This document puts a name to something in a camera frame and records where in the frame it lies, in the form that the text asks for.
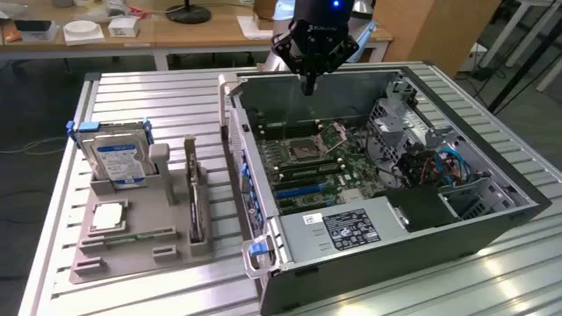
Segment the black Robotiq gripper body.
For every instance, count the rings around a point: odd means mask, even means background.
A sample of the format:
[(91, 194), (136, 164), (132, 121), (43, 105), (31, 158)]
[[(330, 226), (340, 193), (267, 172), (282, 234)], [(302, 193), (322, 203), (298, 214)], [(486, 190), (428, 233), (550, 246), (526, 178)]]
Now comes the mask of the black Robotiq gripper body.
[(296, 1), (291, 39), (298, 47), (296, 74), (332, 72), (354, 53), (348, 34), (352, 1)]

